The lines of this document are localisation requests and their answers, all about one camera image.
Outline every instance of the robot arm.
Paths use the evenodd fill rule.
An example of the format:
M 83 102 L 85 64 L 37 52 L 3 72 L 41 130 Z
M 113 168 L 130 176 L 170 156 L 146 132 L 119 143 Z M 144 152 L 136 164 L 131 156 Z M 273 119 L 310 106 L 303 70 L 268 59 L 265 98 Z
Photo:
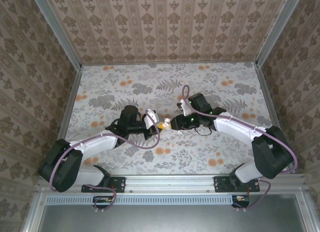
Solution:
M 213 118 L 192 113 L 191 109 L 181 100 L 177 105 L 183 110 L 183 114 L 178 115 L 171 121 L 171 128 L 173 130 L 193 129 L 203 125 L 215 131 L 229 134 L 246 145 L 252 146 L 254 161 L 240 165 L 229 174 L 230 183 L 236 190 L 242 186 L 246 186 L 246 183 L 256 178 L 264 176 L 272 179 L 293 162 L 292 156 L 285 148 L 256 131 L 256 129 L 262 130 L 288 145 L 286 138 L 279 128 L 275 126 L 271 128 L 256 127 L 237 119 L 241 123 L 250 125 L 249 127 L 253 129 L 248 128 L 243 124 L 231 120 L 232 115 L 226 112 L 225 109 L 219 107 L 212 109 L 201 93 L 192 95 L 188 100 L 197 111 L 220 115 L 226 118 Z
M 159 122 L 158 114 L 155 111 L 148 110 L 148 114 L 155 124 Z M 137 121 L 138 115 L 137 107 L 127 105 L 122 110 L 120 118 L 117 119 L 117 124 L 113 122 L 104 131 L 97 134 L 98 136 L 93 136 L 94 138 L 90 141 L 82 144 L 82 141 L 87 139 L 71 142 L 67 142 L 64 139 L 57 140 L 38 170 L 40 176 L 49 182 L 54 167 L 62 154 L 71 146 L 80 143 L 80 146 L 72 149 L 65 161 L 59 164 L 53 178 L 53 187 L 58 192 L 64 192 L 73 185 L 91 184 L 106 187 L 108 185 L 106 181 L 110 177 L 108 172 L 97 165 L 90 169 L 80 169 L 80 165 L 87 158 L 102 151 L 119 147 L 124 143 L 121 139 L 113 136 L 103 136 L 104 134 L 115 134 L 128 139 L 130 134 L 143 133 L 146 140 L 155 135 L 157 131 L 151 119 L 144 114 L 141 121 Z

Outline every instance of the wall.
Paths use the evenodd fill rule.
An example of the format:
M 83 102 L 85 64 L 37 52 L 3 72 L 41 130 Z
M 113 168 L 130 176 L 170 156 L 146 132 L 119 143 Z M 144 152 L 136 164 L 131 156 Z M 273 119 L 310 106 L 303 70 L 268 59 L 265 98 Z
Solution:
M 82 63 L 253 61 L 285 0 L 48 0 Z
M 0 231 L 18 231 L 75 70 L 34 0 L 0 0 Z
M 320 0 L 300 0 L 262 70 L 320 212 Z

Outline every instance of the floral wallpaper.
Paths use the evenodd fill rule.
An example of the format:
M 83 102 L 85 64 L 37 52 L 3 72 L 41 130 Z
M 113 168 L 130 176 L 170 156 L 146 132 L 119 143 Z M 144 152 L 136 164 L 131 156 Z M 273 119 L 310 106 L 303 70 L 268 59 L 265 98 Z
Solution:
M 320 0 L 300 0 L 262 69 L 320 215 Z
M 0 231 L 19 231 L 75 70 L 34 0 L 0 0 Z
M 184 84 L 190 85 L 190 94 L 202 92 L 213 108 L 271 126 L 253 63 L 84 66 L 66 138 L 83 139 L 103 131 L 125 105 L 135 105 L 141 113 L 153 109 L 162 120 L 173 118 L 182 113 L 176 104 Z M 202 126 L 197 131 L 209 133 Z M 146 142 L 143 134 L 130 135 L 144 146 L 156 138 Z M 252 148 L 227 134 L 164 130 L 154 149 L 125 143 L 85 160 L 83 166 L 98 164 L 111 174 L 208 174 L 229 173 L 252 160 Z
M 48 0 L 83 64 L 253 61 L 286 0 Z

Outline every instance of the floral tabletop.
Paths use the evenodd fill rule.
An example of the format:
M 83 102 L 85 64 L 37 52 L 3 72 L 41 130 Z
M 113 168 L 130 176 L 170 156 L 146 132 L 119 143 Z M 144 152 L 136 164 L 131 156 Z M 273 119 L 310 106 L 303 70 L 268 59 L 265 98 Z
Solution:
M 83 139 L 101 132 L 119 118 L 125 105 L 135 105 L 141 113 L 150 108 L 162 119 L 173 118 L 181 113 L 176 103 L 184 84 L 190 86 L 191 95 L 203 93 L 213 108 L 225 108 L 252 124 L 272 125 L 253 63 L 88 66 L 82 68 L 66 138 Z M 198 132 L 209 133 L 203 127 Z M 129 138 L 151 146 L 157 137 Z M 229 173 L 252 160 L 252 149 L 227 134 L 165 130 L 154 149 L 125 143 L 82 166 L 98 164 L 111 174 L 208 174 Z

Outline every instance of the purple cable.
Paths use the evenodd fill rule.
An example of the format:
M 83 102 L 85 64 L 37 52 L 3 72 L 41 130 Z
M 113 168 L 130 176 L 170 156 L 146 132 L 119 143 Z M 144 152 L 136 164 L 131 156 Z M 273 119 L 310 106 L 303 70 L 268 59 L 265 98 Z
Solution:
M 239 124 L 241 124 L 241 125 L 244 125 L 244 126 L 250 128 L 250 129 L 255 129 L 255 131 L 257 131 L 257 132 L 265 135 L 266 137 L 268 137 L 268 138 L 272 139 L 273 141 L 277 142 L 278 144 L 280 144 L 280 145 L 281 145 L 282 147 L 284 147 L 284 148 L 291 154 L 291 156 L 293 157 L 293 161 L 294 161 L 294 163 L 293 163 L 293 168 L 292 168 L 292 169 L 289 169 L 289 170 L 286 170 L 286 171 L 282 171 L 281 173 L 290 173 L 290 172 L 295 171 L 295 169 L 296 169 L 297 166 L 298 166 L 298 160 L 297 160 L 297 157 L 296 157 L 295 153 L 289 148 L 289 146 L 287 146 L 286 144 L 284 144 L 284 143 L 283 143 L 282 141 L 280 141 L 279 139 L 273 137 L 272 135 L 267 134 L 266 132 L 264 132 L 264 131 L 262 131 L 262 130 L 260 130 L 260 129 L 257 129 L 257 128 L 254 127 L 254 126 L 251 126 L 251 125 L 249 125 L 249 124 L 246 124 L 246 123 L 242 122 L 241 120 L 235 119 L 235 118 L 233 118 L 233 117 L 223 116 L 223 115 L 214 115 L 214 114 L 202 113 L 202 112 L 194 109 L 194 108 L 190 105 L 189 101 L 187 100 L 187 97 L 189 96 L 189 92 L 190 92 L 190 87 L 189 87 L 189 85 L 184 85 L 183 88 L 182 88 L 182 99 L 184 100 L 185 104 L 186 104 L 191 110 L 193 110 L 194 112 L 196 112 L 196 113 L 198 113 L 198 114 L 207 116 L 207 117 L 229 119 L 229 120 L 232 120 L 232 121 L 234 121 L 234 122 L 237 122 L 237 123 L 239 123 Z
M 140 148 L 140 149 L 152 149 L 152 148 L 155 148 L 155 147 L 159 144 L 159 142 L 160 142 L 160 132 L 159 132 L 159 129 L 158 129 L 156 123 L 155 123 L 154 120 L 151 118 L 151 116 L 148 114 L 148 111 L 146 111 L 145 114 L 146 114 L 147 117 L 149 117 L 149 119 L 152 121 L 152 123 L 153 123 L 153 125 L 154 125 L 154 127 L 155 127 L 155 130 L 156 130 L 156 132 L 157 132 L 157 134 L 158 134 L 158 139 L 157 139 L 156 143 L 155 143 L 153 146 L 151 146 L 151 147 L 142 147 L 142 146 L 136 145 L 136 144 L 134 144 L 133 142 L 131 142 L 131 141 L 129 141 L 129 140 L 127 140 L 127 139 L 119 136 L 119 135 L 113 134 L 113 133 L 105 133 L 105 134 L 102 134 L 102 135 L 101 135 L 101 134 L 98 134 L 98 135 L 95 135 L 95 136 L 93 136 L 93 137 L 87 138 L 87 139 L 85 139 L 85 140 L 83 140 L 83 141 L 81 141 L 81 142 L 79 142 L 79 143 L 76 143 L 75 145 L 71 146 L 70 148 L 68 148 L 68 149 L 62 154 L 62 156 L 59 158 L 59 160 L 57 161 L 57 163 L 55 164 L 55 166 L 54 166 L 54 168 L 53 168 L 53 170 L 52 170 L 52 174 L 51 174 L 51 177 L 50 177 L 50 180 L 49 180 L 49 187 L 50 187 L 50 189 L 51 189 L 52 191 L 56 191 L 56 189 L 54 189 L 52 183 L 53 183 L 53 180 L 54 180 L 56 171 L 57 171 L 60 163 L 62 162 L 62 160 L 66 157 L 66 155 L 67 155 L 72 149 L 78 147 L 79 145 L 82 146 L 82 145 L 84 145 L 85 143 L 87 143 L 87 142 L 89 142 L 89 141 L 91 141 L 91 140 L 94 140 L 94 139 L 96 139 L 96 138 L 101 138 L 101 137 L 116 137 L 116 138 L 121 139 L 121 140 L 123 140 L 124 142 L 127 142 L 127 143 L 131 144 L 132 146 L 137 147 L 137 148 Z
M 247 208 L 243 208 L 240 204 L 238 203 L 235 203 L 233 202 L 236 206 L 240 207 L 240 208 L 243 208 L 244 210 L 247 210 L 247 209 L 251 209 L 251 208 L 254 208 L 256 207 L 260 202 L 261 200 L 263 200 L 263 198 L 267 195 L 267 193 L 269 192 L 270 188 L 271 188 L 271 183 L 269 181 L 266 181 L 266 180 L 262 180 L 262 179 L 258 179 L 260 182 L 263 182 L 263 183 L 267 183 L 269 186 L 268 188 L 266 189 L 266 191 L 264 192 L 264 194 L 262 195 L 262 197 L 257 201 L 257 203 L 253 204 L 253 205 L 250 205 L 249 207 Z
M 86 184 L 86 186 L 88 186 L 89 188 L 109 190 L 109 191 L 111 191 L 111 192 L 113 193 L 113 200 L 111 201 L 111 203 L 110 203 L 107 207 L 104 208 L 104 210 L 109 209 L 109 208 L 114 204 L 114 202 L 116 201 L 117 192 L 116 192 L 113 188 L 98 187 L 98 186 L 93 186 L 93 185 L 90 185 L 90 184 Z M 98 200 L 101 200 L 101 199 L 102 199 L 102 198 L 97 198 L 97 199 L 94 201 L 93 206 L 94 206 L 95 209 L 98 209 L 98 208 L 97 208 L 97 201 L 98 201 Z

